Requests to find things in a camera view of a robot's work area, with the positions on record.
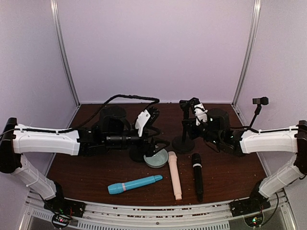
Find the blue toy microphone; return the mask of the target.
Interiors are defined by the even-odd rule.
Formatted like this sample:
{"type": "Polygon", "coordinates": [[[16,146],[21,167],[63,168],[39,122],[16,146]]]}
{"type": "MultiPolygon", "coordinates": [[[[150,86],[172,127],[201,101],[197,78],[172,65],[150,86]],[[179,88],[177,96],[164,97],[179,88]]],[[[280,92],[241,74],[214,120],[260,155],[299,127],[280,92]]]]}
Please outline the blue toy microphone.
{"type": "Polygon", "coordinates": [[[160,180],[163,180],[162,175],[153,175],[125,183],[111,184],[107,187],[107,189],[110,195],[117,195],[126,192],[128,190],[154,184],[160,180]]]}

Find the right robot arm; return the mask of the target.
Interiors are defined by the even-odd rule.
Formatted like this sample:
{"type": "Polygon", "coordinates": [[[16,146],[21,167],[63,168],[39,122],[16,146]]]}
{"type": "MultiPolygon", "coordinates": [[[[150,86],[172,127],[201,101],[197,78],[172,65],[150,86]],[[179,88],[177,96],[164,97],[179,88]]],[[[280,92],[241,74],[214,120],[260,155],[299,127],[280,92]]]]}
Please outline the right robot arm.
{"type": "Polygon", "coordinates": [[[292,152],[295,155],[274,174],[259,181],[250,198],[265,201],[275,192],[307,173],[307,122],[281,129],[255,130],[250,127],[232,129],[229,115],[221,109],[205,110],[196,106],[194,117],[182,121],[190,139],[205,142],[236,156],[254,152],[292,152]]]}

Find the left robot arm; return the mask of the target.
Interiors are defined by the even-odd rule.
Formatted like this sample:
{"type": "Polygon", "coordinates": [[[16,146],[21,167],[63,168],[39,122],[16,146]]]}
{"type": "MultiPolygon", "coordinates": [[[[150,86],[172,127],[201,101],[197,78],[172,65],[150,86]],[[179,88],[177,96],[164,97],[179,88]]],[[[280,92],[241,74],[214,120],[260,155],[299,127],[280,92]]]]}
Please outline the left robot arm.
{"type": "Polygon", "coordinates": [[[18,176],[27,187],[41,195],[48,206],[68,206],[62,187],[47,179],[23,155],[26,152],[62,153],[71,156],[92,156],[109,150],[129,150],[134,161],[155,155],[169,141],[158,138],[161,131],[153,127],[160,112],[145,108],[131,124],[119,106],[105,107],[91,128],[46,129],[17,123],[8,119],[0,136],[0,171],[18,176]]]}

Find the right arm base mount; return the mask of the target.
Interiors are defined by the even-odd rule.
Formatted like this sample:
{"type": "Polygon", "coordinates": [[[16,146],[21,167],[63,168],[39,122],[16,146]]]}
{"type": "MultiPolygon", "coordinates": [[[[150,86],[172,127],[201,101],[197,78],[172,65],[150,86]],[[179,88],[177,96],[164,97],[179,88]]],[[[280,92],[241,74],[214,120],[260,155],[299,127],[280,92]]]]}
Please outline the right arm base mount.
{"type": "Polygon", "coordinates": [[[236,199],[229,203],[232,217],[244,218],[248,227],[259,228],[264,223],[263,211],[271,207],[269,201],[258,201],[256,199],[236,199]]]}

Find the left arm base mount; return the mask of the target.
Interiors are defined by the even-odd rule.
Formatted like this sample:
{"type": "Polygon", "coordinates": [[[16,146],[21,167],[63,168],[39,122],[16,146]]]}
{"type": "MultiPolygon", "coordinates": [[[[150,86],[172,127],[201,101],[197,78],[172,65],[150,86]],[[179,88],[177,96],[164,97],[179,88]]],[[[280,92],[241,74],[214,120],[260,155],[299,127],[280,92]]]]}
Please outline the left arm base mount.
{"type": "Polygon", "coordinates": [[[44,208],[51,211],[53,216],[51,223],[56,229],[63,229],[69,226],[74,218],[82,218],[86,204],[65,198],[42,199],[44,208]]]}

